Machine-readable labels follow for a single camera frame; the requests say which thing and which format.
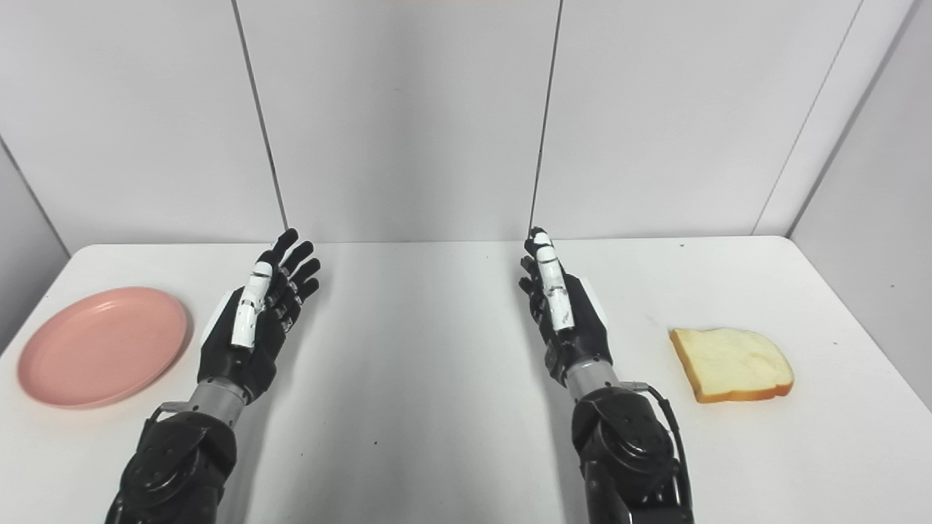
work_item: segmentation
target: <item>white wall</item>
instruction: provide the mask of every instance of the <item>white wall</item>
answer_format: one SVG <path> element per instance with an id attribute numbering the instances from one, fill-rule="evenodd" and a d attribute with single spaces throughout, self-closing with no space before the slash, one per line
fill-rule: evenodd
<path id="1" fill-rule="evenodd" d="M 228 0 L 0 0 L 0 72 L 0 131 L 70 251 L 281 232 Z"/>
<path id="2" fill-rule="evenodd" d="M 289 222 L 321 241 L 528 226 L 557 0 L 241 0 Z"/>
<path id="3" fill-rule="evenodd" d="M 792 239 L 932 407 L 930 145 L 932 5 L 924 2 Z"/>
<path id="4" fill-rule="evenodd" d="M 785 232 L 909 3 L 565 2 L 536 222 L 561 238 Z M 240 0 L 292 225 L 521 237 L 558 6 Z M 69 249 L 279 232 L 234 4 L 0 13 L 0 131 Z"/>
<path id="5" fill-rule="evenodd" d="M 0 352 L 67 255 L 0 143 Z"/>
<path id="6" fill-rule="evenodd" d="M 801 154 L 828 154 L 908 2 L 866 4 L 879 21 L 855 31 L 859 0 L 567 2 L 536 222 L 568 238 L 750 234 L 849 26 L 860 61 L 832 83 L 848 113 L 814 121 L 828 140 Z M 798 210 L 770 222 L 785 233 Z"/>

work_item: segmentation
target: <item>white finger segment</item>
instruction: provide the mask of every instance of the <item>white finger segment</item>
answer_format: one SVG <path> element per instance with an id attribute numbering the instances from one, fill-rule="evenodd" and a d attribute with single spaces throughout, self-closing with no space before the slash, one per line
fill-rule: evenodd
<path id="1" fill-rule="evenodd" d="M 547 307 L 550 310 L 551 322 L 554 331 L 573 327 L 573 308 L 569 304 L 567 285 L 563 281 L 563 269 L 560 260 L 556 257 L 554 245 L 550 242 L 547 233 L 541 231 L 534 235 L 534 243 L 540 246 L 536 253 L 537 266 L 541 270 L 541 284 L 543 295 L 547 297 Z"/>
<path id="2" fill-rule="evenodd" d="M 255 344 L 255 321 L 263 308 L 263 300 L 272 280 L 272 266 L 268 262 L 256 262 L 249 281 L 242 289 L 240 304 L 236 308 L 236 321 L 233 323 L 234 346 L 252 348 Z"/>

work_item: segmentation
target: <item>bread slice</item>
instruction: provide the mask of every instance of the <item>bread slice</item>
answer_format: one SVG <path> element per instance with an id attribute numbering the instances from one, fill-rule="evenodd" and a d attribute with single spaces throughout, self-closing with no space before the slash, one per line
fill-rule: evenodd
<path id="1" fill-rule="evenodd" d="M 670 340 L 699 402 L 763 400 L 793 387 L 787 358 L 764 335 L 727 327 L 674 329 Z"/>

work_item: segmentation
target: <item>robotic arm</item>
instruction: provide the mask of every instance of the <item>robotic arm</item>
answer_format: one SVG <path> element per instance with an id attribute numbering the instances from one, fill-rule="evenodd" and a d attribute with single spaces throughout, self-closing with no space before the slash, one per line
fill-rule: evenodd
<path id="1" fill-rule="evenodd" d="M 297 237 L 294 229 L 285 231 L 259 256 L 246 285 L 221 300 L 201 346 L 198 387 L 187 402 L 166 402 L 145 421 L 107 524 L 216 520 L 237 460 L 233 427 L 275 379 L 285 335 L 320 287 L 312 278 L 320 261 L 301 265 L 313 244 L 304 241 L 285 258 Z"/>
<path id="2" fill-rule="evenodd" d="M 518 285 L 547 344 L 544 363 L 576 403 L 572 442 L 580 456 L 591 524 L 691 523 L 692 497 L 669 401 L 644 382 L 615 376 L 608 333 L 583 284 L 566 273 L 541 228 L 525 241 Z M 649 393 L 664 412 L 657 420 Z"/>

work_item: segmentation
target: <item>white table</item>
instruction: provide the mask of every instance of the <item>white table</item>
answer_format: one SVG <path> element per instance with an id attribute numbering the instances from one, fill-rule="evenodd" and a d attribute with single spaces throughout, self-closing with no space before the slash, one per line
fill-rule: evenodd
<path id="1" fill-rule="evenodd" d="M 197 341 L 258 245 L 98 245 L 75 255 L 0 357 L 0 522 L 98 524 L 143 420 L 194 388 Z M 932 415 L 797 248 L 778 238 L 562 241 L 607 313 L 623 379 L 672 401 L 697 522 L 924 522 Z M 322 289 L 272 389 L 237 428 L 229 523 L 584 523 L 571 402 L 515 282 L 518 242 L 319 246 Z M 177 296 L 195 343 L 110 407 L 62 410 L 16 363 L 56 311 L 104 289 Z M 697 404 L 672 327 L 759 331 L 786 353 L 784 398 Z"/>

